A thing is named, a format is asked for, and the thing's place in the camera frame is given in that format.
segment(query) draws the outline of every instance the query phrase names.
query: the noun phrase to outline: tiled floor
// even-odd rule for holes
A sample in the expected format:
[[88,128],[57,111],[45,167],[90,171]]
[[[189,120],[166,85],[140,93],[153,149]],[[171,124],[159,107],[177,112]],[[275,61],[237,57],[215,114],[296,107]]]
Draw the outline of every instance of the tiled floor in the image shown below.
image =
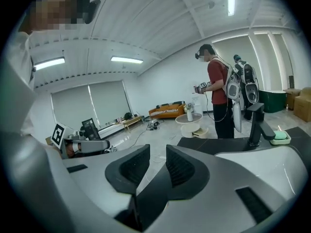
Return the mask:
[[[281,129],[286,130],[293,127],[300,127],[307,134],[311,136],[311,122],[306,123],[303,120],[293,115],[292,111],[280,111],[277,113],[265,113],[265,121],[270,125],[273,130],[277,130],[278,126]],[[214,122],[207,114],[204,114],[200,121],[201,128],[206,127],[209,129],[208,137],[217,138],[217,134],[214,127]],[[130,127],[130,132],[122,131],[117,133],[108,140],[110,143],[118,148],[118,150],[124,150],[132,146],[135,141],[137,145],[150,144],[151,146],[151,159],[149,169],[138,187],[138,193],[149,183],[151,179],[157,174],[157,172],[165,164],[167,144],[177,145],[181,136],[180,125],[175,122],[175,119],[165,119],[160,124],[160,128],[154,131],[146,131],[147,122],[145,124],[138,123]],[[235,138],[248,137],[251,129],[251,123],[242,121],[242,133],[235,131]]]

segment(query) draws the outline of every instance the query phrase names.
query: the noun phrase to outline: white shirt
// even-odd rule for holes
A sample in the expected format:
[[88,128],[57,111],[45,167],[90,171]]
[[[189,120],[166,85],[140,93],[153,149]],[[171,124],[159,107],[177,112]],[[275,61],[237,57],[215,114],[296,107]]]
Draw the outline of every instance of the white shirt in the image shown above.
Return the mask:
[[[33,64],[29,53],[29,35],[25,32],[18,32],[9,38],[4,58],[7,59],[9,65],[20,78],[33,90],[35,81],[32,75]],[[26,116],[23,126],[20,129],[21,135],[34,134],[34,126],[31,122],[30,114],[31,112]]]

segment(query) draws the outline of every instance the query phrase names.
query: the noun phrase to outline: white ceiling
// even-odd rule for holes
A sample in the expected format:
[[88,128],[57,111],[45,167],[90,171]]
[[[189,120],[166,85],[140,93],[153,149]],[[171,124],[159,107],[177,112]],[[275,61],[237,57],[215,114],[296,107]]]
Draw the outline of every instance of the white ceiling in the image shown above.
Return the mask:
[[[257,26],[294,28],[279,0],[101,0],[92,23],[76,29],[35,33],[34,63],[64,56],[66,63],[39,70],[35,86],[97,73],[138,75],[174,52],[217,33]],[[141,65],[111,62],[112,56],[144,60]]]

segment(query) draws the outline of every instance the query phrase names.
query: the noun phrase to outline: qr code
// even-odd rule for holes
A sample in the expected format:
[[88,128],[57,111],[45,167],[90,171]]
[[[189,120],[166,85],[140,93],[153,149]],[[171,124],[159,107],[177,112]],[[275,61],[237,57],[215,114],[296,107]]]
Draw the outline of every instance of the qr code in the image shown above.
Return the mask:
[[60,146],[60,141],[62,139],[63,133],[64,133],[64,128],[60,126],[59,124],[56,125],[53,135],[52,135],[52,140],[55,142],[56,145]]

